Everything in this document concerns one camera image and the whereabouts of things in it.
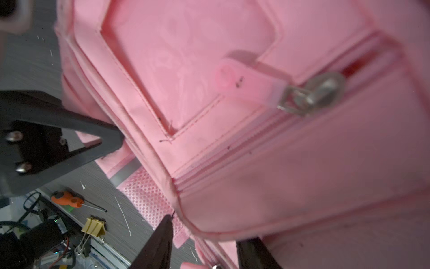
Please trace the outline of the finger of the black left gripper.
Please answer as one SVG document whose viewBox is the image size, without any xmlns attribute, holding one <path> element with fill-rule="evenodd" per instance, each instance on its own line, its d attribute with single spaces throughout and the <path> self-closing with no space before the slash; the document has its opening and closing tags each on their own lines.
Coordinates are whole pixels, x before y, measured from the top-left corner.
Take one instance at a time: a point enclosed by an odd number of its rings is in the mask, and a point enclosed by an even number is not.
<svg viewBox="0 0 430 269">
<path fill-rule="evenodd" d="M 69 129 L 96 137 L 70 151 Z M 123 146 L 114 125 L 66 110 L 42 91 L 1 91 L 1 196 L 16 197 L 39 188 Z"/>
</svg>

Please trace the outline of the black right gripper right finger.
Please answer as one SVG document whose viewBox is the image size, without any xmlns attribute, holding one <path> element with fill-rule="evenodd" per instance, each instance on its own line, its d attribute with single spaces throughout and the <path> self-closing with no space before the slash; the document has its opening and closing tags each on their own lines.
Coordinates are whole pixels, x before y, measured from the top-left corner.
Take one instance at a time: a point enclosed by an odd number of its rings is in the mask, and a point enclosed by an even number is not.
<svg viewBox="0 0 430 269">
<path fill-rule="evenodd" d="M 236 242 L 240 269 L 282 269 L 260 238 Z"/>
</svg>

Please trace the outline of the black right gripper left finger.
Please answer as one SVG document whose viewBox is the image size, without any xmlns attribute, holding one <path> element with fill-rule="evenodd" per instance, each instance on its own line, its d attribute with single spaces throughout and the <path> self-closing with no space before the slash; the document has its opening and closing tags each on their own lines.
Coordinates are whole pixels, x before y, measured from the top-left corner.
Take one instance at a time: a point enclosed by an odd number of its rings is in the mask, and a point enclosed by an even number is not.
<svg viewBox="0 0 430 269">
<path fill-rule="evenodd" d="M 169 269 L 173 236 L 172 216 L 165 215 L 129 269 Z"/>
</svg>

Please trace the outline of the pink student backpack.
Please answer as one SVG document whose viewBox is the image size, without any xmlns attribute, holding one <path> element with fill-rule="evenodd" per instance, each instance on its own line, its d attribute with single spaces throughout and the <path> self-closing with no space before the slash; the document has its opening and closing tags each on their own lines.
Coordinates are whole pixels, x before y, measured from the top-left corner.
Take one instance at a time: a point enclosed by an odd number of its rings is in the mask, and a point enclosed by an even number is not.
<svg viewBox="0 0 430 269">
<path fill-rule="evenodd" d="M 66 108 L 97 165 L 203 267 L 430 266 L 428 1 L 58 1 Z"/>
</svg>

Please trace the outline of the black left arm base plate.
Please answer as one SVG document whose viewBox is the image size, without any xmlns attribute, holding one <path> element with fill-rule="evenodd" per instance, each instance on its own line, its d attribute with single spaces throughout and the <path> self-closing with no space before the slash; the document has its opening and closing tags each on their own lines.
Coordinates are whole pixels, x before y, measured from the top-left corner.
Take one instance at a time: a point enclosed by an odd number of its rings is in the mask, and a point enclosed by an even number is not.
<svg viewBox="0 0 430 269">
<path fill-rule="evenodd" d="M 1 235 L 1 268 L 29 269 L 41 256 L 60 245 L 66 236 L 58 224 L 49 219 L 17 236 Z"/>
</svg>

